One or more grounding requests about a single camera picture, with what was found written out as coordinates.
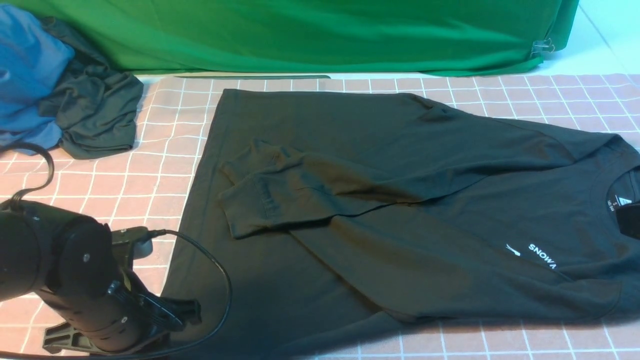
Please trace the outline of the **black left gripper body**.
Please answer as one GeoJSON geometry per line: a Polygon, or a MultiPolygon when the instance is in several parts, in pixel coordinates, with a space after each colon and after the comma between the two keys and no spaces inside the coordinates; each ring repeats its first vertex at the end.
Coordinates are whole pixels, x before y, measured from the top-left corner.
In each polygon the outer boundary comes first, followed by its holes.
{"type": "Polygon", "coordinates": [[[144,314],[143,296],[153,295],[132,269],[121,271],[121,277],[95,298],[48,289],[39,292],[44,303],[89,337],[101,354],[133,354],[165,341],[171,330],[153,325],[144,314]]]}

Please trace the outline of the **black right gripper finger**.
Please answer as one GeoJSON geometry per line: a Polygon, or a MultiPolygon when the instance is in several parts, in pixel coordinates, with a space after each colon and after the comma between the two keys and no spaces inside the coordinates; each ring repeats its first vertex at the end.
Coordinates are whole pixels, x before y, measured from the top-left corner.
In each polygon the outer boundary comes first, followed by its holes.
{"type": "Polygon", "coordinates": [[[640,203],[633,202],[622,205],[615,210],[615,218],[622,235],[640,239],[640,203]]]}

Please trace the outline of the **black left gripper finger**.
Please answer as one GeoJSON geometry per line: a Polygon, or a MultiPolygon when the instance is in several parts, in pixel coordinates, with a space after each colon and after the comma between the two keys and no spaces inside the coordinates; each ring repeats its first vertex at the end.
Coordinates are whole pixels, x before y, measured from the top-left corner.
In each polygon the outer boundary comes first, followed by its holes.
{"type": "Polygon", "coordinates": [[[69,322],[46,328],[42,349],[50,354],[59,354],[62,351],[75,351],[77,353],[100,354],[101,349],[96,347],[91,339],[78,331],[69,322]]]}
{"type": "Polygon", "coordinates": [[[198,300],[142,296],[142,308],[147,319],[166,331],[183,331],[188,325],[202,323],[201,304],[198,300]]]}

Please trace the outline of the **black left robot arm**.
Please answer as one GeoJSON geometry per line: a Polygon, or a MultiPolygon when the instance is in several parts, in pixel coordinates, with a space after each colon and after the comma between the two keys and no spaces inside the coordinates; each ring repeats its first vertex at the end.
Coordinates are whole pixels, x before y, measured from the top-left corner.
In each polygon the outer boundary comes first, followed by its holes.
{"type": "Polygon", "coordinates": [[[162,230],[112,230],[45,203],[1,205],[1,300],[34,293],[63,322],[45,331],[50,354],[162,350],[171,333],[202,321],[197,300],[159,297],[133,271],[162,230]]]}

